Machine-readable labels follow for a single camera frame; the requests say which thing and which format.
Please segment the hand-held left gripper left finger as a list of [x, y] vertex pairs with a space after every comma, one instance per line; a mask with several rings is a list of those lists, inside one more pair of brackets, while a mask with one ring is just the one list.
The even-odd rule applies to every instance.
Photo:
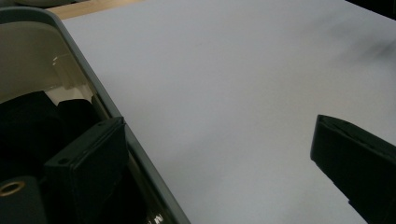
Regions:
[[95, 223], [127, 161], [125, 122], [117, 117], [96, 123], [45, 163], [68, 223]]

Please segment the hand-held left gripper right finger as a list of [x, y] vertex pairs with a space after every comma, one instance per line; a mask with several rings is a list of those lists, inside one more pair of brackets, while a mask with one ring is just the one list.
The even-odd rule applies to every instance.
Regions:
[[368, 224], [396, 224], [396, 146], [319, 115], [310, 158]]

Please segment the black cloth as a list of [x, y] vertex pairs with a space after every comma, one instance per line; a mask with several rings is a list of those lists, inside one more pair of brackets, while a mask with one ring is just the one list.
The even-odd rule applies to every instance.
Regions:
[[55, 104], [43, 91], [0, 104], [0, 182], [42, 177], [46, 161], [99, 121], [89, 101]]

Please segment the beige basket with grey rim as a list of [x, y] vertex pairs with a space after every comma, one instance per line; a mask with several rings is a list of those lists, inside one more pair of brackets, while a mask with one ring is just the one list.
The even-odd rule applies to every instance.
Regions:
[[[124, 119], [56, 15], [0, 8], [0, 104], [36, 91], [55, 104], [85, 99], [99, 122]], [[126, 122], [125, 137], [128, 161], [94, 224], [191, 224]], [[70, 224], [45, 163], [40, 178], [0, 182], [0, 224]]]

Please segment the white table board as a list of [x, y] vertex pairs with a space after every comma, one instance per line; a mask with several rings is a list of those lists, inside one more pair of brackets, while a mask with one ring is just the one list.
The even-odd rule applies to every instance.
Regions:
[[346, 0], [144, 0], [65, 27], [191, 224], [365, 224], [318, 115], [396, 145], [396, 21]]

